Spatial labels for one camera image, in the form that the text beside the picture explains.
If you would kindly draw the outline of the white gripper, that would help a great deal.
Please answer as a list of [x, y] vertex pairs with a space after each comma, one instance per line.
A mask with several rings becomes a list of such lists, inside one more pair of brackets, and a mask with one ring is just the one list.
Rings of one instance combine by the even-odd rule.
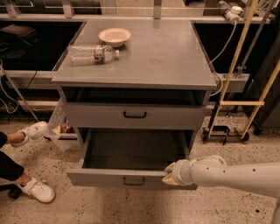
[[189, 186], [193, 183], [190, 167], [189, 160], [181, 159], [173, 162], [164, 169], [166, 175], [162, 181], [171, 186]]

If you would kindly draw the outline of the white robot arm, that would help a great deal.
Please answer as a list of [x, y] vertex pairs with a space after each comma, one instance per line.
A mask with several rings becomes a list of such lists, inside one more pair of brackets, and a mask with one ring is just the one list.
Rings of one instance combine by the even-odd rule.
[[172, 186], [224, 186], [276, 198], [271, 224], [280, 224], [280, 163], [228, 165], [219, 155], [169, 164], [162, 181]]

